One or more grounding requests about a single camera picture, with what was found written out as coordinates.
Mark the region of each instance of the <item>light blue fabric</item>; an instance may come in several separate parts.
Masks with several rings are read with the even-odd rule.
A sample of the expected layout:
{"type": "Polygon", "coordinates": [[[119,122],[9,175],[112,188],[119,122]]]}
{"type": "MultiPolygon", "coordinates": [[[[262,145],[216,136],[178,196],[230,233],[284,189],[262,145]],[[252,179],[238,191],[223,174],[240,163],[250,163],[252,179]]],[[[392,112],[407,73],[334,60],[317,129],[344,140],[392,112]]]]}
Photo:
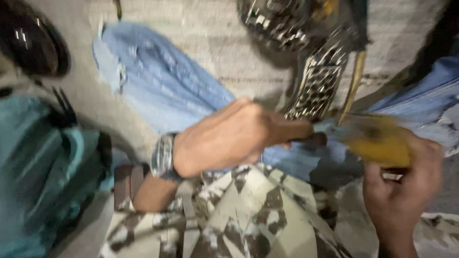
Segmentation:
{"type": "Polygon", "coordinates": [[[99,132],[61,129],[43,100],[0,100],[0,257],[41,258],[108,169],[99,132]]]}
{"type": "MultiPolygon", "coordinates": [[[[204,69],[145,25],[129,22],[107,25],[101,39],[93,43],[93,54],[101,76],[158,133],[182,131],[234,100],[204,69]]],[[[457,62],[457,56],[442,59],[434,67],[433,75],[426,77],[418,87],[394,94],[370,110],[401,116],[412,116],[420,110],[431,112],[430,116],[420,116],[421,119],[413,117],[414,120],[406,124],[415,133],[419,132],[420,124],[438,119],[459,94],[459,81],[454,80],[457,73],[450,71],[452,67],[457,69],[457,62]]],[[[324,121],[315,128],[324,129],[330,124],[324,121]]],[[[454,137],[453,132],[440,140],[451,143],[454,137]]],[[[336,158],[327,156],[329,154],[341,156],[342,162],[347,157],[345,147],[339,143],[331,140],[328,147],[329,150],[324,151],[293,143],[292,150],[285,151],[274,146],[265,150],[262,161],[286,174],[309,180],[309,173],[321,157],[324,158],[321,162],[327,164],[336,162],[336,158]]]]}

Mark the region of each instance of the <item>watch strap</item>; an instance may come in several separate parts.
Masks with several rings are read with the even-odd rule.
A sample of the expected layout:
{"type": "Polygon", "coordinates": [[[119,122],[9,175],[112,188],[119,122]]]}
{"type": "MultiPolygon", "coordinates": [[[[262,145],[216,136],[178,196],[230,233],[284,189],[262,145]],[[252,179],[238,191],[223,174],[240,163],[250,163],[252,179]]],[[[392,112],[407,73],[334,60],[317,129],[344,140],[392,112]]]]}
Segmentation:
{"type": "Polygon", "coordinates": [[[184,179],[174,169],[174,138],[176,135],[177,133],[168,133],[158,139],[151,157],[151,173],[154,177],[180,183],[184,179]]]}

